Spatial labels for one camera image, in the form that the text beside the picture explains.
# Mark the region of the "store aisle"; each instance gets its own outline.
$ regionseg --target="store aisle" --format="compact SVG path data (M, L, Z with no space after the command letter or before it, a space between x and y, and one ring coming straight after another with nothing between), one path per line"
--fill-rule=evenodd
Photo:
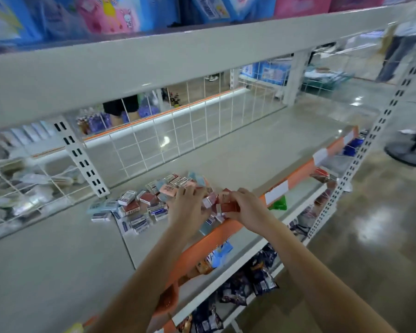
M400 333L416 332L416 169L367 157L309 249ZM244 333L320 332L289 274L239 316Z

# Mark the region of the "pink box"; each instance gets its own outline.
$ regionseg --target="pink box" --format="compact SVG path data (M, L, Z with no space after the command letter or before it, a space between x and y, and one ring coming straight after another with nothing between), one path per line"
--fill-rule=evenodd
M384 0L332 0L330 13L345 10L380 7Z
M328 13L331 0L276 0L274 16L278 19Z

